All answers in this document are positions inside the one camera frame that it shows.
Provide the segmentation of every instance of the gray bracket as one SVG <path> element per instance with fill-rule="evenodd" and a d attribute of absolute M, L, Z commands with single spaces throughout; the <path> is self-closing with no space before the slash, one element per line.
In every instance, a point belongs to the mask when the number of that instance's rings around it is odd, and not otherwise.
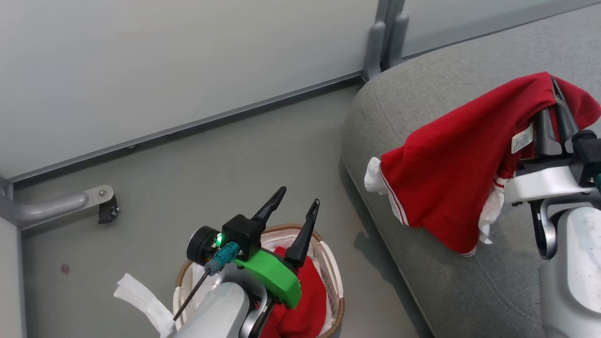
<path fill-rule="evenodd" d="M 376 20 L 370 28 L 363 66 L 365 82 L 403 61 L 403 44 L 409 15 L 403 13 L 404 0 L 380 0 Z"/>
<path fill-rule="evenodd" d="M 4 195 L 0 194 L 0 217 L 13 223 L 19 230 L 30 229 L 72 212 L 94 206 L 99 206 L 99 223 L 110 223 L 120 211 L 113 188 L 109 185 L 97 186 L 37 204 L 17 203 L 9 198 L 7 192 Z"/>
<path fill-rule="evenodd" d="M 0 198 L 13 199 L 13 184 L 0 177 Z"/>

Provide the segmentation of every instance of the cable connector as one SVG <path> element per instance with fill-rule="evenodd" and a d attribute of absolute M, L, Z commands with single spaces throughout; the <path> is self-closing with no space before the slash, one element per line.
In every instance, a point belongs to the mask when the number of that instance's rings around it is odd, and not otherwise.
<path fill-rule="evenodd" d="M 238 256 L 238 251 L 240 251 L 240 247 L 235 242 L 229 242 L 213 255 L 213 259 L 204 265 L 205 272 L 208 272 L 209 276 L 215 275 Z"/>

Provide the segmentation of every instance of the green led light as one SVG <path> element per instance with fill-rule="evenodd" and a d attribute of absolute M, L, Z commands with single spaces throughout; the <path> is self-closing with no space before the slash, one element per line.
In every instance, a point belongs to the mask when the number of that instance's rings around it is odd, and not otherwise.
<path fill-rule="evenodd" d="M 222 234 L 218 234 L 218 235 L 217 235 L 217 238 L 215 239 L 215 245 L 216 245 L 217 247 L 221 247 L 221 240 L 223 239 L 223 237 L 224 237 L 224 236 L 223 236 Z"/>

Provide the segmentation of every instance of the gray sofa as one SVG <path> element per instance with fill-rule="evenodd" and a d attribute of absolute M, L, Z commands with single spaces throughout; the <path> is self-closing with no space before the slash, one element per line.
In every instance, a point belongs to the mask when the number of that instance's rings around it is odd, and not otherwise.
<path fill-rule="evenodd" d="M 372 156 L 514 78 L 547 71 L 601 99 L 601 5 L 433 51 L 389 69 L 357 94 L 343 161 L 436 337 L 540 337 L 538 266 L 529 207 L 505 205 L 492 245 L 464 258 L 401 225 L 363 186 Z M 599 134 L 598 123 L 593 129 Z"/>

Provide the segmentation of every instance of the wicker basket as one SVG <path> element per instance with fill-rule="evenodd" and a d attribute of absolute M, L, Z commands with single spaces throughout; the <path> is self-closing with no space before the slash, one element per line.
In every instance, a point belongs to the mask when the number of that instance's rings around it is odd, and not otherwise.
<path fill-rule="evenodd" d="M 261 236 L 261 243 L 263 247 L 267 248 L 268 250 L 273 250 L 277 246 L 287 248 L 290 246 L 290 244 L 292 244 L 294 238 L 298 235 L 300 230 L 301 226 L 298 224 L 284 224 L 281 226 L 269 227 L 263 232 Z M 336 264 L 336 260 L 334 259 L 332 251 L 330 251 L 328 245 L 323 241 L 322 237 L 317 232 L 313 232 L 313 238 L 311 239 L 308 255 L 319 266 L 318 272 L 323 280 L 323 284 L 325 285 L 326 292 L 328 294 L 328 311 L 326 312 L 326 322 L 324 323 L 319 338 L 329 338 L 340 328 L 344 315 L 344 297 L 342 280 L 340 279 L 340 271 L 338 270 L 338 265 Z M 190 294 L 190 290 L 193 287 L 192 271 L 194 266 L 195 264 L 188 260 L 186 263 L 184 263 L 180 273 L 177 275 L 175 292 L 173 295 L 174 312 L 179 309 L 181 303 Z M 199 293 L 201 293 L 201 289 L 199 289 L 197 295 L 199 297 L 204 296 L 203 294 Z M 179 330 L 186 322 L 187 318 L 192 316 L 196 306 L 197 304 L 194 304 L 193 301 L 188 304 L 180 316 L 180 319 L 178 319 L 178 321 L 175 323 L 176 329 Z"/>

